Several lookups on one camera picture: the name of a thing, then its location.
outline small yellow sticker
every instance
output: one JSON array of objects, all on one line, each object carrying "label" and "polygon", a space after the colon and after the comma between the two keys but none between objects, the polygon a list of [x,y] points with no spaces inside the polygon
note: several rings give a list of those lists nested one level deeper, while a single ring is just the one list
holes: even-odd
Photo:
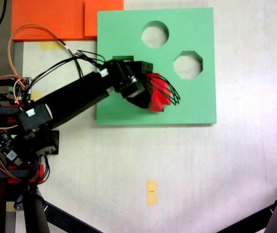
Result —
[{"label": "small yellow sticker", "polygon": [[42,92],[41,91],[32,91],[31,99],[33,101],[37,101],[37,100],[41,99],[41,97],[42,97]]},{"label": "small yellow sticker", "polygon": [[7,201],[6,202],[6,212],[15,212],[14,208],[14,201]]},{"label": "small yellow sticker", "polygon": [[147,205],[157,204],[157,180],[147,180]]},{"label": "small yellow sticker", "polygon": [[64,50],[65,47],[59,41],[40,41],[40,50]]}]

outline circuit board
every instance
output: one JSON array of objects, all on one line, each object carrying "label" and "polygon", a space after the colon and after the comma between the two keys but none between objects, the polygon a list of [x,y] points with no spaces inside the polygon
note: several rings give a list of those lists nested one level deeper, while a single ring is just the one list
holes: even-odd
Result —
[{"label": "circuit board", "polygon": [[0,152],[3,153],[6,158],[17,166],[22,164],[22,160],[18,157],[17,150],[12,143],[12,137],[3,130],[0,130]]},{"label": "circuit board", "polygon": [[[22,83],[24,85],[28,86],[31,83],[32,78],[26,78],[26,79],[27,79],[27,81],[22,81]],[[14,85],[9,86],[8,98],[12,99],[12,103],[15,103],[13,88],[14,88]],[[29,90],[28,93],[25,93],[24,89],[20,85],[16,85],[15,94],[16,94],[18,101],[22,101],[22,103],[24,103],[23,102],[24,100],[26,100],[27,103],[31,102],[31,89]]]}]

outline green foam board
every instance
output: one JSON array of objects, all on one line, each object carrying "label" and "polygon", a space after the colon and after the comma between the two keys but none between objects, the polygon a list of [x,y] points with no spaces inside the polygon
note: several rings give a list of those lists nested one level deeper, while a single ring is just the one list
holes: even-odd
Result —
[{"label": "green foam board", "polygon": [[[143,30],[153,23],[165,25],[169,38],[159,48],[142,41]],[[100,125],[216,123],[213,8],[98,12],[98,54],[107,60],[131,57],[154,64],[181,96],[179,105],[164,112],[140,109],[119,93],[97,104]],[[180,54],[200,56],[203,71],[195,79],[182,79],[173,69]]]}]

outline octagonal hole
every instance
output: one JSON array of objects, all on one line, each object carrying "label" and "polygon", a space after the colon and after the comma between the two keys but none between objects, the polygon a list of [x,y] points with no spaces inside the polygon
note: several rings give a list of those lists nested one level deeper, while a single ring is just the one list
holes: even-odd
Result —
[{"label": "octagonal hole", "polygon": [[151,21],[143,28],[142,41],[149,47],[161,47],[168,41],[168,39],[169,29],[160,21]]},{"label": "octagonal hole", "polygon": [[182,79],[195,79],[203,70],[203,59],[195,51],[182,51],[175,58],[173,68]]}]

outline orange board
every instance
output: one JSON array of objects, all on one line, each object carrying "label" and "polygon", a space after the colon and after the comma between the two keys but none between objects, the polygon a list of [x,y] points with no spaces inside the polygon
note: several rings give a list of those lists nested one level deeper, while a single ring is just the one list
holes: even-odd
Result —
[{"label": "orange board", "polygon": [[85,38],[97,37],[98,11],[122,11],[123,0],[86,0],[85,2]]},{"label": "orange board", "polygon": [[[23,24],[38,23],[50,28],[62,40],[96,39],[97,12],[107,10],[123,10],[123,0],[13,0],[11,32]],[[17,32],[13,40],[55,38],[43,29],[28,27]]]}]

